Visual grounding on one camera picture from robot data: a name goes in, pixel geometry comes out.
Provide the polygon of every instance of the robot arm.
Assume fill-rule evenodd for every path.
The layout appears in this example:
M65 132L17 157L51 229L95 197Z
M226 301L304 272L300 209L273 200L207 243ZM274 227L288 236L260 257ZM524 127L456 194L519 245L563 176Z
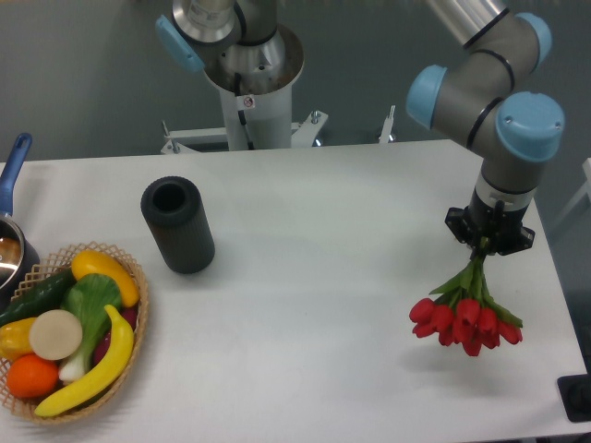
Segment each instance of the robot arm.
M564 114L542 94L505 97L548 54L549 29L531 14L513 15L499 0L428 3L470 56L454 70L430 66L421 72L409 90L407 112L484 159L470 204L451 208L446 223L474 254L527 249L534 232L522 218L559 148Z
M156 30L191 72L220 92L230 150L291 146L291 88L304 65L300 41L277 24L276 0L174 0Z

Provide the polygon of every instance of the plastic banana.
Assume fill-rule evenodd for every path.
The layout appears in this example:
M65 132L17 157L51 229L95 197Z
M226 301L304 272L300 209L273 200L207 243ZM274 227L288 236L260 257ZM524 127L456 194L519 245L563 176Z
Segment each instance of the plastic banana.
M40 417L54 417L100 394L126 368L133 350L134 333L129 323L111 305L104 307L111 319L111 344L104 358L84 377L61 388L35 409Z

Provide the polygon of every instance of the gray wall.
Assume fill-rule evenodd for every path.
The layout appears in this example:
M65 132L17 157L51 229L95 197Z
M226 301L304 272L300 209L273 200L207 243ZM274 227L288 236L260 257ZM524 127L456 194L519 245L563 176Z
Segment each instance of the gray wall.
M154 20L165 0L29 0L0 5L0 161L17 133L35 142L31 159L157 154L160 121L170 129L222 126L215 91L202 75L174 65ZM510 1L545 19L554 48L523 85L547 93L567 115L562 149L539 188L545 223L584 182L591 157L591 2ZM331 117L325 142L373 142L391 104L401 141L439 138L404 113L408 87L425 66L455 66L465 54L424 1L283 0L280 19L301 38L304 74L294 87L294 119L313 109ZM576 321L591 323L591 211L550 239Z

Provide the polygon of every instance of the yellow pepper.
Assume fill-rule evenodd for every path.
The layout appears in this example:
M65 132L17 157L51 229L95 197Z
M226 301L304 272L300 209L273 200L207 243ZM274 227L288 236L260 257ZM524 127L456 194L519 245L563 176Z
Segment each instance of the yellow pepper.
M25 318L0 328L0 357L14 362L19 357L33 352L29 343L29 331L36 319Z

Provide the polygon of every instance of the plastic vegetable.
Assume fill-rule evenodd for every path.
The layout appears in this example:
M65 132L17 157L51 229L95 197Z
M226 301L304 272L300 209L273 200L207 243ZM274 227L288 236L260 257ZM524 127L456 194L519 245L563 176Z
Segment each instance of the plastic vegetable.
M45 360L69 357L81 342L80 320L63 309L53 309L38 316L29 332L30 347Z
M13 321L0 328L0 357L14 362L19 357L32 353L29 331L35 317Z
M61 270L13 300L0 314L0 327L24 318L37 317L50 309L57 309L67 290L76 283L70 268Z
M131 276L117 260L107 254L91 249L79 252L72 260L72 272L76 280L88 274L108 275L119 286L124 307L131 307L139 301L138 287Z
M94 348L111 324L104 311L106 305L120 309L121 295L115 281L101 274L83 277L64 298L62 308L74 314L82 324L82 343L60 365L59 377L65 383L89 372Z
M135 307L128 307L121 311L121 317L127 320L127 323L135 331L136 325L138 324L138 310ZM97 347L94 349L92 354L92 365L96 366L104 358L109 349L111 343L111 331L107 332L107 335L99 342Z

